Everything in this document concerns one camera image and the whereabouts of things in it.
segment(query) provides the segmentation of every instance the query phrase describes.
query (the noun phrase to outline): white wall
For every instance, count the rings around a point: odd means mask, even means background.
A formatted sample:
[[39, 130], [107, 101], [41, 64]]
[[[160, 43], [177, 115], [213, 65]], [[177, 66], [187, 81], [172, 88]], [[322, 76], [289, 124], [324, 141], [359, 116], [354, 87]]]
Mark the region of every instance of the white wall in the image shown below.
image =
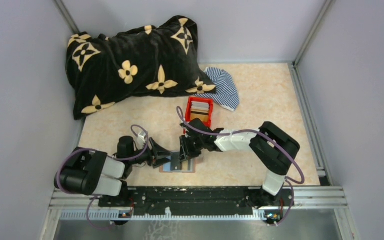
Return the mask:
[[50, 0], [0, 0], [0, 240], [39, 237], [80, 123], [65, 74], [71, 33]]
[[295, 60], [324, 1], [64, 0], [80, 31], [94, 37], [189, 17], [202, 63]]
[[337, 1], [299, 70], [361, 238], [384, 239], [384, 1]]

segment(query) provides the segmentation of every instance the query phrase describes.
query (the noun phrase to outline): red box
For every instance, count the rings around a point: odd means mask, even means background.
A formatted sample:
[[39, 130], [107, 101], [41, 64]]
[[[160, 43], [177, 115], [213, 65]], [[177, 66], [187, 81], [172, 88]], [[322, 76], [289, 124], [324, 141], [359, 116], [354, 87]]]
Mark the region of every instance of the red box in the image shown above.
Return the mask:
[[186, 113], [184, 115], [184, 119], [188, 123], [192, 120], [191, 119], [192, 102], [201, 102], [201, 103], [209, 104], [208, 121], [203, 122], [203, 123], [205, 126], [211, 128], [211, 115], [213, 113], [213, 100], [211, 98], [202, 98], [202, 97], [190, 96], [189, 99], [187, 100]]

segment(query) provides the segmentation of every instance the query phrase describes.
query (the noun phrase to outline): metal beam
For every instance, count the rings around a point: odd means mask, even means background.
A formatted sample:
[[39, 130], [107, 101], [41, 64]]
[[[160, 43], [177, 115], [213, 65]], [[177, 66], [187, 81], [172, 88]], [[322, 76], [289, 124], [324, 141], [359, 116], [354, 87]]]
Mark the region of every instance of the metal beam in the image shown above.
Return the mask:
[[314, 40], [314, 37], [316, 36], [317, 32], [320, 30], [323, 20], [325, 19], [326, 15], [328, 14], [331, 7], [334, 5], [336, 0], [326, 0], [324, 2], [323, 7], [321, 8], [313, 26], [311, 27], [310, 32], [308, 33], [307, 38], [305, 39], [304, 44], [301, 46], [301, 49], [298, 52], [298, 55], [295, 58], [294, 65], [298, 66], [303, 59], [303, 56], [306, 54], [310, 44]]
[[40, 240], [53, 240], [57, 232], [58, 222], [62, 214], [61, 209], [49, 209], [43, 224]]
[[[293, 209], [344, 209], [348, 207], [344, 190], [339, 186], [295, 186], [295, 206]], [[90, 196], [79, 194], [65, 194], [55, 190], [49, 209], [86, 209], [90, 203]], [[108, 209], [99, 207], [98, 201], [93, 202], [92, 209]], [[111, 207], [121, 211], [129, 210], [128, 207]], [[261, 207], [261, 210], [278, 209], [278, 207]]]
[[343, 240], [360, 240], [350, 209], [335, 209], [336, 221]]
[[329, 171], [325, 151], [321, 144], [319, 132], [314, 121], [313, 113], [300, 73], [293, 64], [289, 64], [289, 71], [293, 86], [295, 88], [296, 97], [298, 99], [299, 108], [301, 109], [302, 119], [304, 121], [305, 130], [307, 131], [307, 136], [310, 142], [311, 152], [314, 157], [317, 172], [320, 172], [320, 174], [323, 174], [324, 172], [330, 184], [335, 185], [335, 182], [333, 181], [332, 175]]
[[73, 34], [80, 33], [76, 22], [74, 22], [74, 19], [64, 2], [62, 0], [53, 0], [53, 2], [55, 3], [56, 8], [58, 8], [59, 12], [61, 13], [62, 17], [64, 18], [65, 22], [67, 23], [68, 27], [71, 29]]

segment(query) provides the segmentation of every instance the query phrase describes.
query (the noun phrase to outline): striped cloth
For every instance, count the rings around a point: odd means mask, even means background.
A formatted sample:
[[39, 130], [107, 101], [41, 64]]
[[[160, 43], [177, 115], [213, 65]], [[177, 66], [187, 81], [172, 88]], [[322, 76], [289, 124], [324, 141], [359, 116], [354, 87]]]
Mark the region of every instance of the striped cloth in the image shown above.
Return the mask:
[[212, 99], [222, 108], [234, 112], [239, 105], [239, 95], [232, 76], [225, 70], [217, 67], [207, 67], [204, 72], [216, 85], [217, 93], [195, 94], [195, 96]]

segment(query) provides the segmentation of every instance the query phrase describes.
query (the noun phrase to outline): black mounting plate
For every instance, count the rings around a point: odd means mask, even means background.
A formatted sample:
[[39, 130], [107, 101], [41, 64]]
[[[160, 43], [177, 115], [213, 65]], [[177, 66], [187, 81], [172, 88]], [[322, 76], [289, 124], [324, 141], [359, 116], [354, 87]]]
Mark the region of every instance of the black mounting plate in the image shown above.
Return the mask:
[[253, 208], [279, 207], [280, 198], [289, 206], [290, 195], [290, 189], [283, 189], [277, 200], [267, 200], [267, 193], [258, 186], [139, 186], [129, 187], [123, 199], [104, 196], [99, 206], [130, 207], [133, 200], [135, 216], [165, 215], [166, 208], [173, 216], [252, 215]]

